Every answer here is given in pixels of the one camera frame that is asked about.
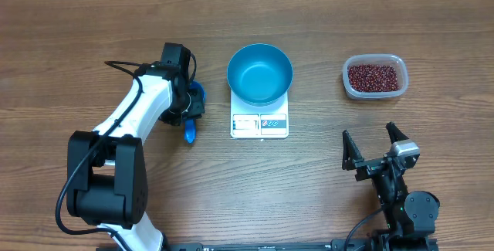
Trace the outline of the blue plastic measuring scoop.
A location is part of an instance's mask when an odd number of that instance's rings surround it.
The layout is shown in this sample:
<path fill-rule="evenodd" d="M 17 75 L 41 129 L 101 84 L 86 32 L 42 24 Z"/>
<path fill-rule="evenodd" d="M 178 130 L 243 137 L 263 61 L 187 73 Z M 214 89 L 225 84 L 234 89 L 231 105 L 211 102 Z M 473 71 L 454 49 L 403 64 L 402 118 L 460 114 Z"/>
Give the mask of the blue plastic measuring scoop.
<path fill-rule="evenodd" d="M 203 101 L 205 101 L 206 92 L 204 90 L 204 87 L 199 82 L 193 81 L 191 88 L 192 89 L 199 89 L 199 91 L 202 94 L 202 99 L 203 99 Z M 184 128 L 184 139 L 189 144 L 192 144 L 195 141 L 196 136 L 197 136 L 197 131 L 196 131 L 195 120 L 186 120 L 185 121 L 185 128 Z"/>

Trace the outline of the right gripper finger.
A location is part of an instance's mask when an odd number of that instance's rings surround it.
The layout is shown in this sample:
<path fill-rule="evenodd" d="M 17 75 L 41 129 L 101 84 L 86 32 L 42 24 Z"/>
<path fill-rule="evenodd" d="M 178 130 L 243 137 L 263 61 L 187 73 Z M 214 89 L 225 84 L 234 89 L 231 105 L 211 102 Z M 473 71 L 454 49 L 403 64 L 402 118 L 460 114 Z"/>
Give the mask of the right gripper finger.
<path fill-rule="evenodd" d="M 386 124 L 386 130 L 388 132 L 388 136 L 392 144 L 398 141 L 405 141 L 408 139 L 408 136 L 403 134 L 394 122 L 388 122 Z"/>
<path fill-rule="evenodd" d="M 342 169 L 343 170 L 354 170 L 357 163 L 364 160 L 360 153 L 360 150 L 356 146 L 354 140 L 350 136 L 348 130 L 343 131 L 343 159 L 342 159 Z"/>

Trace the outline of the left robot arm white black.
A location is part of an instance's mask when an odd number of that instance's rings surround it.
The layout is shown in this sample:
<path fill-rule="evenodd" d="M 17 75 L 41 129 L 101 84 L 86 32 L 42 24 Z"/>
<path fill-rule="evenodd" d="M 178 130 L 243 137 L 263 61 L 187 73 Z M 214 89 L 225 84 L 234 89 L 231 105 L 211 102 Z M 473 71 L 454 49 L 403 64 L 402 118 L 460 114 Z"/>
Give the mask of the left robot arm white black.
<path fill-rule="evenodd" d="M 63 224 L 61 210 L 81 218 L 84 234 L 105 232 L 119 250 L 168 250 L 166 236 L 146 213 L 148 195 L 144 143 L 161 121 L 184 126 L 184 139 L 193 143 L 197 119 L 205 113 L 206 93 L 195 81 L 197 61 L 182 44 L 164 44 L 152 63 L 109 61 L 129 74 L 130 91 L 116 110 L 92 131 L 76 131 L 68 141 L 67 180 L 55 208 L 64 233 L 79 231 Z"/>

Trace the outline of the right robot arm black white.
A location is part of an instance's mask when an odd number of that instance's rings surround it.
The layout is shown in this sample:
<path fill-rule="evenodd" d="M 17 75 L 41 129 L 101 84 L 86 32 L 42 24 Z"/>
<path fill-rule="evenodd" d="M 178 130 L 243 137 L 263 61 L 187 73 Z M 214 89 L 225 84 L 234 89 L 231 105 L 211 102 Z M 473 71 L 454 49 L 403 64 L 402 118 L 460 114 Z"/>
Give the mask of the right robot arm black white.
<path fill-rule="evenodd" d="M 366 160 L 348 131 L 343 131 L 342 169 L 355 170 L 355 179 L 370 179 L 380 208 L 360 220 L 347 234 L 344 250 L 437 250 L 429 236 L 435 233 L 440 201 L 430 192 L 409 192 L 404 173 L 413 168 L 420 156 L 419 146 L 393 122 L 386 124 L 391 141 L 388 152 Z M 366 239 L 355 239 L 356 231 L 378 214 L 383 214 L 386 229 L 378 229 Z"/>

